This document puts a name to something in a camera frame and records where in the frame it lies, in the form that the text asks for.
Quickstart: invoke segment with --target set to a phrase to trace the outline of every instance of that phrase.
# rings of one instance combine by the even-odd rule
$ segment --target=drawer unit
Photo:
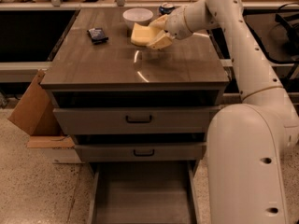
[[[82,161],[199,161],[205,143],[76,145]]]
[[[205,133],[218,108],[56,108],[64,133]]]
[[[187,161],[101,163],[87,223],[199,223],[192,179]]]

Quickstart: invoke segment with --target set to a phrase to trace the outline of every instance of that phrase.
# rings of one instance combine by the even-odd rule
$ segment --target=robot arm
[[[149,25],[160,33],[147,46],[162,49],[173,39],[220,26],[243,104],[223,108],[208,129],[212,223],[289,224],[280,154],[298,142],[299,118],[242,12],[240,0],[180,7]]]

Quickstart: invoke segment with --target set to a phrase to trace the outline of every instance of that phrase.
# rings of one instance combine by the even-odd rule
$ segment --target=floor
[[[0,224],[84,224],[93,175],[87,164],[53,164],[7,118],[16,100],[0,110]],[[291,224],[299,219],[299,146],[282,161]],[[194,179],[201,224],[210,223],[206,159]]]

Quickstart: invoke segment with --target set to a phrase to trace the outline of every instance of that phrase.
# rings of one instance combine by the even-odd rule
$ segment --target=drawer handle
[[[127,123],[151,123],[152,121],[152,115],[149,115],[148,117],[145,118],[132,118],[129,116],[125,116],[125,120]]]
[[[151,156],[154,156],[155,155],[155,149],[151,149],[151,150],[144,150],[144,151],[141,151],[141,150],[135,150],[133,151],[134,153],[134,156],[136,157],[151,157]]]

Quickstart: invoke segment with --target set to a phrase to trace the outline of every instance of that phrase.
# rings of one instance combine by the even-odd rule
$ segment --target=speckled floor
[[[0,224],[84,224],[93,176],[86,164],[52,164],[0,110]],[[290,224],[299,219],[299,147],[282,161]],[[194,179],[201,224],[210,223],[206,159]]]

